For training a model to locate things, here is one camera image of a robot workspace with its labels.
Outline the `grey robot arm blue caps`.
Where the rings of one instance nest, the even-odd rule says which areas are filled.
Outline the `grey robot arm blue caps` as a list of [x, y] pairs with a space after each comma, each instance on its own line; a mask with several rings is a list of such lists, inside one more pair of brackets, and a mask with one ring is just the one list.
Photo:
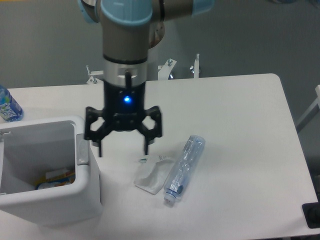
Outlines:
[[102, 28], [104, 106], [85, 109], [84, 138], [101, 146], [111, 132], [139, 131], [144, 152], [163, 135], [158, 106], [145, 109], [153, 24], [211, 10], [212, 0], [80, 0], [83, 16]]

